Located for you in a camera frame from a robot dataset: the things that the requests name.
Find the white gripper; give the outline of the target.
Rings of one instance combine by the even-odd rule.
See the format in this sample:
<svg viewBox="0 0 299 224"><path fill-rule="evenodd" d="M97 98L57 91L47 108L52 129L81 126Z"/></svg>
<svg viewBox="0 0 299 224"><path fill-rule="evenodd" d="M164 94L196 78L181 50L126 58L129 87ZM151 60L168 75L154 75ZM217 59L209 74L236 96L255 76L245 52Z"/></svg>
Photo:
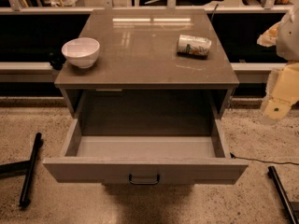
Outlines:
<svg viewBox="0 0 299 224"><path fill-rule="evenodd" d="M276 45L279 22L272 25L257 39L264 47ZM299 101L299 63L287 63L281 69L273 69L266 84L266 95L261 104L261 122L274 125L282 120Z"/></svg>

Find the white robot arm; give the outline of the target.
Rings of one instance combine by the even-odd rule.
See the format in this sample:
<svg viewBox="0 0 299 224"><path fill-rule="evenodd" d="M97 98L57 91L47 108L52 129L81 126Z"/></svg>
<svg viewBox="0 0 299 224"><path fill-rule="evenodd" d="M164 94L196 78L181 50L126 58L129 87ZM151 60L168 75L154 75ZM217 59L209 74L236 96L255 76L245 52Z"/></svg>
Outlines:
<svg viewBox="0 0 299 224"><path fill-rule="evenodd" d="M260 35L257 44L276 46L277 55L287 61L283 68L271 71L261 104L263 122L274 124L299 102L299 6L294 5L281 21Z"/></svg>

